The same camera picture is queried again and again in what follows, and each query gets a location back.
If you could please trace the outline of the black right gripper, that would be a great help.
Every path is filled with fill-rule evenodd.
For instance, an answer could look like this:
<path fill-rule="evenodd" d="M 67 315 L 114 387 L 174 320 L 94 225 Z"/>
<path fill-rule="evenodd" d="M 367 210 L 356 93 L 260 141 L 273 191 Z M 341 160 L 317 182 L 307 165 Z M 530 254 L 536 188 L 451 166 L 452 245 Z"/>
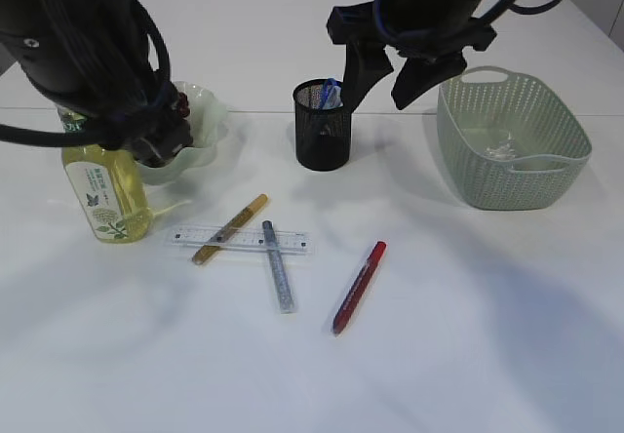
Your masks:
<path fill-rule="evenodd" d="M 385 47 L 408 59 L 391 96 L 403 110 L 423 94 L 460 75 L 467 67 L 461 52 L 488 48 L 496 36 L 496 9 L 476 17 L 468 5 L 357 4 L 334 7 L 327 22 L 335 45 L 346 45 L 341 100 L 355 111 L 369 91 L 394 70 Z"/>

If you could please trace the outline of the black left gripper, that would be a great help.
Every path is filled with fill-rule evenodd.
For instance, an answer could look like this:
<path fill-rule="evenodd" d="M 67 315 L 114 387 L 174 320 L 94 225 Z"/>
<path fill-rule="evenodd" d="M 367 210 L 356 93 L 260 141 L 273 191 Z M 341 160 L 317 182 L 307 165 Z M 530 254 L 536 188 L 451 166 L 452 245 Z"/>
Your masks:
<path fill-rule="evenodd" d="M 183 148 L 193 144 L 188 117 L 180 117 L 174 109 L 178 93 L 176 86 L 168 82 L 164 97 L 155 106 L 110 118 L 104 148 L 128 150 L 135 160 L 150 168 L 169 164 Z"/>

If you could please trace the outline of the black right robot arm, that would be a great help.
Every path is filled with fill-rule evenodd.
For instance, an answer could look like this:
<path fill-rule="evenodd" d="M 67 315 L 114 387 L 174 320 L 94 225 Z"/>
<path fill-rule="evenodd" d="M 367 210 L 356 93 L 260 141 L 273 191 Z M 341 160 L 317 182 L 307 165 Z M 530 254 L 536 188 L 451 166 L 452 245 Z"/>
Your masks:
<path fill-rule="evenodd" d="M 405 63 L 391 91 L 399 110 L 459 75 L 467 67 L 463 50 L 482 51 L 495 36 L 474 18 L 482 0 L 371 0 L 332 8 L 328 35 L 346 48 L 341 101 L 354 111 L 369 91 L 394 70 L 385 50 Z"/>

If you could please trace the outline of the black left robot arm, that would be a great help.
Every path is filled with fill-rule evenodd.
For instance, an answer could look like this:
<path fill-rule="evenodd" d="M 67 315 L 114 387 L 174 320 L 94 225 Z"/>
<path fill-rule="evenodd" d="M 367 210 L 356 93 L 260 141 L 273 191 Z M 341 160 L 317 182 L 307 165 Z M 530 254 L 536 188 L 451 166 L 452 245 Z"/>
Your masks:
<path fill-rule="evenodd" d="M 126 149 L 157 167 L 192 144 L 167 47 L 138 0 L 1 0 L 1 42 L 43 97 L 85 118 L 69 134 L 4 125 L 2 140 Z"/>

